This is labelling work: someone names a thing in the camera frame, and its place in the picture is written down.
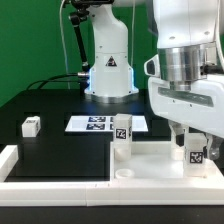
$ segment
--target warning label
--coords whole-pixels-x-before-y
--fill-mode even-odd
[[[116,62],[115,62],[115,60],[114,60],[114,58],[112,56],[110,57],[110,59],[107,62],[106,66],[108,66],[108,67],[117,67],[117,64],[116,64]]]

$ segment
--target black and white tag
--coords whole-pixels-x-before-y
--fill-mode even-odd
[[[118,128],[116,129],[116,138],[117,139],[127,139],[127,130]]]
[[[35,122],[36,122],[36,120],[27,120],[26,121],[27,124],[32,124],[32,123],[35,123]]]
[[[86,130],[101,131],[105,129],[105,124],[87,124]]]
[[[105,122],[106,117],[89,117],[88,122]]]
[[[132,134],[132,127],[130,126],[130,128],[129,128],[129,138],[131,137],[131,134]]]
[[[190,163],[191,164],[202,164],[203,163],[203,152],[190,152]]]

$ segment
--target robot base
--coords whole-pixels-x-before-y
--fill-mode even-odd
[[[85,93],[85,98],[88,100],[93,100],[99,103],[126,103],[138,99],[138,91],[132,92],[129,95],[122,97],[105,97],[96,96],[90,93]]]

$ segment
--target power cord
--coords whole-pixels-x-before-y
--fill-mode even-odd
[[[57,79],[62,79],[62,78],[68,78],[68,77],[79,77],[81,79],[79,80],[76,80],[76,81],[71,81],[71,80],[57,80]],[[87,84],[87,80],[88,80],[88,76],[87,75],[83,75],[83,73],[79,73],[76,74],[68,74],[68,75],[58,75],[58,76],[54,76],[54,77],[51,77],[49,79],[46,79],[46,80],[38,80],[38,81],[35,81],[31,84],[29,84],[26,88],[26,90],[30,90],[30,88],[35,85],[35,84],[38,84],[38,83],[41,83],[37,89],[41,89],[43,86],[45,86],[46,84],[48,84],[49,82],[76,82],[76,83],[85,83]]]

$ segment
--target printed marker sheet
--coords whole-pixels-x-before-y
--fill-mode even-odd
[[[65,131],[113,132],[113,116],[72,116]],[[132,116],[132,131],[148,131],[144,116]]]

